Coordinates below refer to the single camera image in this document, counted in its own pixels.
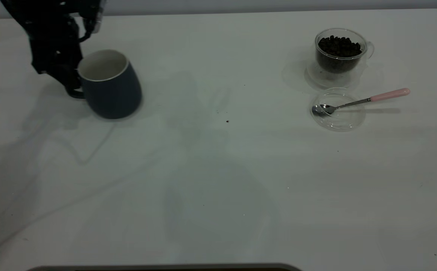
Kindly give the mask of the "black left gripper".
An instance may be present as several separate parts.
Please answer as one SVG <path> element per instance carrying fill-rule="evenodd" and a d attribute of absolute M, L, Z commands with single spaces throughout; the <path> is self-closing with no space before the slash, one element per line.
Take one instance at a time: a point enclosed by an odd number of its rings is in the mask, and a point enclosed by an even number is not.
<path fill-rule="evenodd" d="M 82 60 L 79 26 L 70 15 L 44 15 L 28 22 L 32 66 L 48 73 L 66 91 L 81 88 L 77 65 Z M 66 70 L 53 70 L 64 67 Z"/>

